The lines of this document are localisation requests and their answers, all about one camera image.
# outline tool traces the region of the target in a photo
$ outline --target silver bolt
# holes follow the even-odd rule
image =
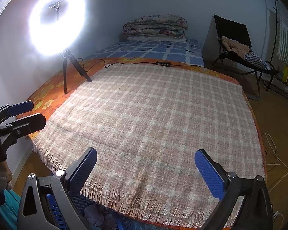
[[[255,176],[255,178],[260,182],[263,181],[263,177],[261,175],[257,175],[257,176]]]
[[[28,178],[31,180],[35,177],[35,174],[31,173],[30,175],[28,175]]]
[[[235,178],[237,175],[236,175],[236,173],[235,172],[232,172],[232,171],[229,171],[228,173],[227,173],[227,175],[230,177],[230,178]]]
[[[64,174],[64,170],[58,170],[55,174],[57,176],[62,176]]]

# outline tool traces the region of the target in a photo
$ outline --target orange floral sheet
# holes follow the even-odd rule
[[[157,60],[157,59],[149,59],[149,58],[139,58],[139,57],[134,57],[134,58],[126,58],[126,57],[116,57],[116,58],[104,58],[106,65],[116,63],[116,62],[121,62],[121,63],[139,63],[139,62],[152,62],[155,63],[156,61],[162,61],[162,60]],[[209,70],[204,67],[198,67],[198,66],[182,66],[183,64],[181,62],[171,62],[173,65],[180,65],[180,66],[172,66],[174,68],[182,68],[186,70],[192,70],[195,72],[199,73],[205,73],[207,75],[212,75],[215,77],[218,77],[223,80],[227,80],[229,82],[235,83],[239,85],[239,82],[227,75],[224,75],[222,73],[218,73],[216,71]],[[88,75],[92,76],[95,73],[97,73],[99,70],[101,70],[104,67],[104,62],[102,60],[97,61],[97,59],[89,59],[84,62],[84,68],[86,70],[90,69],[88,71]],[[56,75],[51,77],[46,83],[44,83],[39,89],[37,89],[36,92],[34,92],[28,100],[33,101],[34,103],[34,109],[30,112],[26,112],[24,114],[20,114],[17,116],[17,118],[22,118],[26,117],[35,113],[41,113],[45,116],[46,120],[49,119],[51,114],[55,112],[57,108],[59,108],[65,100],[83,83],[85,82],[86,79],[82,77],[77,70],[73,67],[73,65],[68,65],[67,66],[67,94],[64,95],[64,86],[63,86],[63,71],[58,72]],[[246,98],[244,94],[244,98],[247,102],[248,107],[250,108],[250,111],[253,115],[254,122],[256,125],[260,145],[261,145],[261,150],[263,154],[263,165],[264,165],[264,170],[266,173],[266,162],[265,162],[265,155],[264,155],[264,149],[263,149],[263,142],[261,138],[261,133],[258,127],[258,123],[256,121],[254,112],[251,108],[251,105]],[[38,132],[29,134],[29,138],[34,139],[37,137]],[[154,225],[160,225],[162,227],[166,227],[161,224],[153,223]],[[182,228],[182,227],[177,227],[177,229],[181,230],[187,230],[191,228]]]

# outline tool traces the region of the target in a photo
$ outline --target ring light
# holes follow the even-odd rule
[[[84,24],[84,0],[65,0],[68,8],[58,21],[49,24],[41,23],[41,12],[52,0],[39,0],[35,5],[29,27],[33,44],[43,54],[61,53],[79,35]]]

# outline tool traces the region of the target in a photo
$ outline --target brown floor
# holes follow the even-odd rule
[[[205,61],[205,67],[213,69],[211,67],[211,62]],[[253,75],[248,75],[249,77],[245,78],[219,69],[215,70],[221,71],[239,80],[246,93],[254,93],[253,90],[256,91],[256,81]],[[262,84],[260,84],[260,86],[260,101],[250,100],[250,103],[254,110],[261,133],[268,133],[271,135],[277,147],[279,158],[288,166],[288,100],[274,91],[266,93],[264,91],[264,86]],[[263,137],[263,142],[267,148],[266,162],[275,163],[275,158],[271,154],[272,151],[269,149],[265,137]],[[282,174],[287,172],[286,167],[283,166],[276,166],[274,168],[273,166],[268,166],[267,170],[266,182],[268,188],[273,186],[280,179]],[[46,176],[49,174],[49,170],[35,153],[30,155],[15,183],[14,191],[17,194],[21,194],[29,173],[36,173],[38,176]],[[288,175],[271,191],[270,200],[274,205],[274,212],[278,211],[284,215],[284,226],[288,220]],[[274,223],[274,229],[279,229],[280,224],[281,216],[278,216]]]

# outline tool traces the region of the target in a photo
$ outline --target beige plaid blanket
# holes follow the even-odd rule
[[[240,177],[264,176],[242,87],[178,68],[117,64],[99,71],[52,114],[34,144],[52,172],[94,147],[97,164],[82,193],[166,225],[199,227],[218,203],[194,164],[198,149]]]

